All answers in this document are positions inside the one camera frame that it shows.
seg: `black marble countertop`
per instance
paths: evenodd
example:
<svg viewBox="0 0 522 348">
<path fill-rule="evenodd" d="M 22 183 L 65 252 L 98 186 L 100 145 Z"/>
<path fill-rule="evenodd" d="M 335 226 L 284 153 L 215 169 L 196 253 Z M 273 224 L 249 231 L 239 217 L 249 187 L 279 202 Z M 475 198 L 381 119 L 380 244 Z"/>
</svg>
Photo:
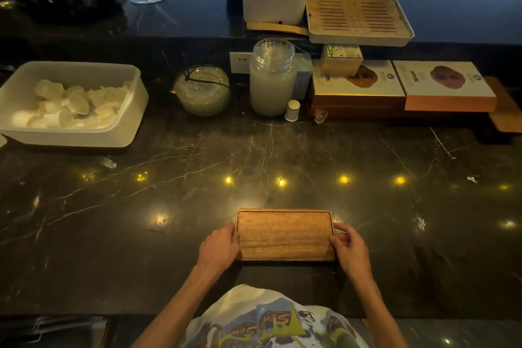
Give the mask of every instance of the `black marble countertop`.
<svg viewBox="0 0 522 348">
<path fill-rule="evenodd" d="M 125 149 L 10 140 L 0 315 L 157 313 L 201 240 L 265 207 L 329 209 L 355 226 L 396 317 L 519 319 L 521 147 L 469 128 L 264 119 L 245 98 L 206 119 L 151 98 Z M 343 273 L 319 263 L 236 264 L 199 312 L 241 283 L 363 316 Z"/>
</svg>

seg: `electrical outlet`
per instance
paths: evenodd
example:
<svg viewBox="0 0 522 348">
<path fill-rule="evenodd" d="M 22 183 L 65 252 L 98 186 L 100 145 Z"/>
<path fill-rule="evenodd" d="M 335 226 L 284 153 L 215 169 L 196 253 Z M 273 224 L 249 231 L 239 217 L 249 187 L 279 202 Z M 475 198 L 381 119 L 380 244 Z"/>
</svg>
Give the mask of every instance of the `electrical outlet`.
<svg viewBox="0 0 522 348">
<path fill-rule="evenodd" d="M 230 52 L 230 71 L 232 73 L 250 74 L 251 52 Z"/>
</svg>

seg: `white t-shirt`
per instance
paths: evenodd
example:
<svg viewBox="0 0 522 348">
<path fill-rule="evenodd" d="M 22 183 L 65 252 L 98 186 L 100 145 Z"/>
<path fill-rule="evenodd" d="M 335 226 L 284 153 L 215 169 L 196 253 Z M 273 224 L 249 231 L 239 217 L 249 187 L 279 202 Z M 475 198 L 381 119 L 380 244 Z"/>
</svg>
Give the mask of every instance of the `white t-shirt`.
<svg viewBox="0 0 522 348">
<path fill-rule="evenodd" d="M 368 348 L 349 322 L 281 293 L 239 285 L 188 325 L 181 348 Z"/>
</svg>

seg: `white plastic container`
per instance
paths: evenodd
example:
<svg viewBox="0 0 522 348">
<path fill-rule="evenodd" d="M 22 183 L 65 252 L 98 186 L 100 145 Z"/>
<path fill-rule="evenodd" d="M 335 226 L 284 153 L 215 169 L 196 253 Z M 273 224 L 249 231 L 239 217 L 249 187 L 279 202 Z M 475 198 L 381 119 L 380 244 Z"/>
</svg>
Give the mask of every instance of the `white plastic container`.
<svg viewBox="0 0 522 348">
<path fill-rule="evenodd" d="M 125 147 L 133 140 L 149 94 L 132 65 L 90 62 L 33 61 L 22 65 L 0 88 L 0 133 L 27 144 L 80 147 Z M 19 128 L 11 123 L 18 110 L 33 110 L 42 99 L 35 95 L 38 81 L 48 79 L 85 89 L 121 87 L 132 81 L 113 124 L 92 129 Z"/>
</svg>

